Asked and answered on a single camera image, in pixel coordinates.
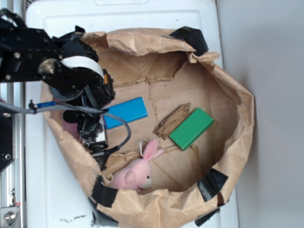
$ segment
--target blue rectangular block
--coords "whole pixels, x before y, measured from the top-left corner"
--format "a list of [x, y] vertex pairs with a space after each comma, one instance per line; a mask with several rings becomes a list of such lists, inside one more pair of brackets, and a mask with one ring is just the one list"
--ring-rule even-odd
[[[109, 109], [108, 113], [116, 115], [128, 123], [148, 116], [142, 97], [114, 105], [107, 109]], [[120, 121], [107, 116], [105, 116], [104, 121], [107, 129], [122, 125]]]

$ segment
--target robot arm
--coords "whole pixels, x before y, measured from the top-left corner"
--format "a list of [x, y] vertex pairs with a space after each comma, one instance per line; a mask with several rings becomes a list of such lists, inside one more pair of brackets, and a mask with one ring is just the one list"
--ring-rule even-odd
[[[13, 22], [0, 18], [0, 83], [42, 80], [53, 96], [66, 104], [101, 110], [115, 96], [113, 80], [98, 65], [98, 55], [81, 41], [84, 29], [50, 38], [42, 29], [27, 28], [7, 9], [0, 10]], [[82, 143], [100, 153], [107, 147], [100, 114], [65, 111], [64, 119], [78, 124]]]

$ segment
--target white cable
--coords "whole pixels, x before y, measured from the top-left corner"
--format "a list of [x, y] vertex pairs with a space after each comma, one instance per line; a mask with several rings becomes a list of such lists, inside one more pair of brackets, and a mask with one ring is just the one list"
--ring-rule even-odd
[[85, 56], [72, 56], [62, 59], [61, 63], [68, 68], [76, 68], [76, 67], [88, 68], [99, 74], [103, 79], [105, 78], [102, 68], [99, 66], [97, 62], [95, 62], [91, 58]]

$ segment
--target black electrical tape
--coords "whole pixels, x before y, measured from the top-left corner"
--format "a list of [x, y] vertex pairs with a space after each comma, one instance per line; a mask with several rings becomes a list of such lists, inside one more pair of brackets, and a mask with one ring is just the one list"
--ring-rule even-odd
[[198, 218], [197, 220], [194, 221], [195, 225], [197, 225], [198, 227], [200, 227], [201, 225], [203, 225], [205, 222], [207, 222], [212, 216], [214, 216], [216, 213], [219, 213], [220, 208], [217, 208], [215, 211], [210, 212], [209, 214]]
[[184, 40], [196, 50], [194, 53], [197, 56], [201, 56], [209, 50], [206, 40], [199, 29], [184, 26], [174, 31], [169, 36]]
[[102, 176], [96, 178], [96, 182], [93, 188], [92, 198], [95, 201], [107, 208], [111, 208], [115, 201], [118, 190], [112, 189], [102, 184]]
[[74, 32], [70, 32], [70, 33], [66, 33], [63, 36], [57, 38], [57, 39], [61, 39], [61, 40], [71, 40], [71, 41], [79, 41], [82, 39], [82, 37], [84, 36], [86, 30], [82, 27], [79, 26], [75, 26], [75, 31]]
[[93, 221], [91, 226], [95, 225], [100, 225], [100, 226], [108, 226], [108, 227], [118, 227], [118, 222], [116, 220], [114, 220], [113, 218], [111, 218], [110, 216], [102, 213], [101, 211], [97, 210], [97, 205], [95, 203], [93, 203], [90, 200], [93, 210]]
[[198, 181], [199, 191], [205, 202], [215, 197], [223, 188], [228, 176], [225, 174], [211, 169], [206, 176]]

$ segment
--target brown paper bag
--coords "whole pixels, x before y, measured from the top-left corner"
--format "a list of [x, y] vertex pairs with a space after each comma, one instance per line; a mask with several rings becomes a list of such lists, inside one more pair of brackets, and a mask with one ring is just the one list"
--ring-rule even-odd
[[[130, 141], [109, 158], [104, 172], [90, 152], [64, 130], [62, 112], [44, 113], [84, 192], [99, 211], [118, 221], [120, 227], [177, 228], [215, 210], [228, 202], [248, 159], [254, 128], [252, 94], [214, 65], [217, 53], [197, 57], [187, 43], [163, 37], [170, 33], [172, 30], [137, 28], [87, 33], [83, 37], [97, 51], [101, 67], [114, 78], [116, 97], [111, 105], [141, 96], [149, 115], [130, 123]], [[42, 100], [52, 99], [44, 85]], [[171, 139], [160, 138], [166, 153], [151, 161], [151, 189], [141, 194], [119, 190], [113, 203], [106, 206], [94, 199], [92, 193], [98, 195], [93, 192], [96, 178], [103, 177], [103, 183], [99, 183], [102, 186], [111, 181], [111, 173], [139, 157], [139, 141], [155, 138], [157, 124], [188, 102], [190, 111], [200, 107], [214, 119], [194, 145], [183, 152]], [[111, 148], [127, 133], [120, 126], [107, 134]], [[219, 187], [222, 176], [227, 178]], [[217, 191], [207, 192], [206, 196], [204, 186]]]

